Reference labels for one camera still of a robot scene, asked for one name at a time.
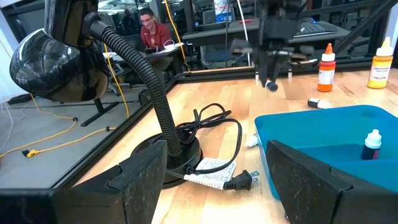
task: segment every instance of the black lamp shade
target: black lamp shade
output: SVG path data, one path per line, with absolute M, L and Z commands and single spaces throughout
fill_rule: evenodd
M 19 44 L 10 64 L 11 78 L 22 89 L 61 102 L 99 98 L 108 88 L 107 70 L 95 43 L 71 47 L 49 37 L 43 29 Z

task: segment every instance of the wooden tabletop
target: wooden tabletop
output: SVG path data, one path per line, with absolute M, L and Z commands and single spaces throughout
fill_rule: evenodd
M 278 79 L 279 89 L 275 93 L 256 85 L 253 79 L 181 84 L 167 96 L 176 124 L 192 121 L 192 110 L 200 110 L 210 103 L 217 102 L 227 110 L 232 110 L 231 117 L 242 124 L 245 142 L 248 136 L 255 133 L 256 117 L 311 110 L 307 106 L 310 97 L 328 100 L 335 107 L 376 105 L 397 116 L 398 70 L 391 71 L 389 83 L 382 90 L 368 88 L 368 76 L 369 71 L 336 73 L 333 91 L 329 93 L 317 91 L 317 75 L 301 75 Z M 219 111 L 208 110 L 204 115 L 214 113 Z M 152 110 L 80 182 L 123 161 L 136 145 L 159 132 L 159 124 Z M 201 129 L 197 137 L 205 157 L 230 159 L 236 144 L 236 134 L 235 124 L 222 124 Z M 250 191 L 221 191 L 186 182 L 161 192 L 153 223 L 288 223 L 281 203 L 269 191 L 259 148 L 242 145 L 236 161 L 238 165 L 234 175 L 243 169 L 261 173 L 259 182 Z

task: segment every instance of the blue tray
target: blue tray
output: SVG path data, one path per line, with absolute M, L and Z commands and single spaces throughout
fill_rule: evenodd
M 328 110 L 259 116 L 254 120 L 261 160 L 273 196 L 280 199 L 269 175 L 266 146 L 278 140 L 333 167 L 398 192 L 398 119 L 376 106 L 348 106 Z M 379 159 L 363 161 L 368 133 L 380 130 Z

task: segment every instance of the table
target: table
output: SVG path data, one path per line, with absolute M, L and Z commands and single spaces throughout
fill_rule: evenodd
M 166 57 L 173 57 L 173 65 L 176 74 L 182 73 L 182 66 L 183 62 L 181 57 L 179 57 L 178 53 L 180 52 L 180 45 L 177 43 L 175 44 L 175 47 L 168 47 L 164 50 L 161 50 L 160 52 L 152 53 L 152 54 L 144 54 L 144 58 L 146 60 L 156 60 L 156 59 L 162 59 Z M 111 59 L 114 62 L 119 62 L 119 63 L 126 63 L 118 54 L 115 52 L 109 52 L 109 55 L 111 56 Z
M 318 75 L 314 74 L 280 78 L 275 93 L 256 85 L 255 80 L 231 80 L 181 84 L 167 96 L 176 124 L 192 121 L 193 109 L 221 103 L 227 110 L 232 110 L 231 117 L 242 124 L 245 142 L 255 132 L 254 118 L 263 114 L 312 110 L 307 106 L 310 97 L 328 100 L 333 106 L 376 105 L 398 116 L 398 70 L 391 71 L 389 83 L 382 90 L 367 88 L 368 76 L 369 71 L 336 73 L 333 91 L 329 93 L 317 91 Z M 218 113 L 216 109 L 207 112 L 204 117 Z M 80 182 L 129 157 L 136 145 L 159 132 L 154 110 L 151 110 Z M 204 156 L 230 159 L 236 133 L 236 125 L 228 123 L 199 130 L 197 137 Z M 243 169 L 260 172 L 258 184 L 250 191 L 225 192 L 186 182 L 161 192 L 153 223 L 288 223 L 281 203 L 269 191 L 259 148 L 242 145 L 236 161 L 234 175 Z
M 313 35 L 308 37 L 294 37 L 293 39 L 289 40 L 289 44 L 324 42 L 324 41 L 340 39 L 349 34 L 349 31 L 342 29 L 338 26 L 334 26 L 333 24 L 330 24 L 328 22 L 319 21 L 318 23 L 325 26 L 333 26 L 337 29 L 337 32 L 332 34 Z M 257 41 L 258 28 L 259 28 L 258 18 L 255 18 L 251 22 L 246 23 L 246 30 L 248 31 L 249 43 L 255 44 L 258 42 Z M 191 43 L 193 43 L 196 46 L 223 44 L 225 43 L 225 29 L 187 33 L 184 34 L 182 39 L 189 40 Z M 244 36 L 243 24 L 240 24 L 238 21 L 232 22 L 228 28 L 228 39 L 244 40 L 245 36 Z

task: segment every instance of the white cord tag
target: white cord tag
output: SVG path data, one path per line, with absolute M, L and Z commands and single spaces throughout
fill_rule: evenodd
M 212 169 L 226 164 L 228 160 L 223 159 L 213 159 L 213 158 L 204 158 L 196 168 L 197 170 L 201 169 Z M 184 179 L 189 180 L 194 183 L 202 184 L 205 186 L 213 187 L 216 189 L 223 189 L 224 182 L 230 181 L 232 178 L 232 174 L 235 171 L 236 161 L 233 161 L 227 168 L 212 173 L 212 174 L 190 174 L 185 175 Z

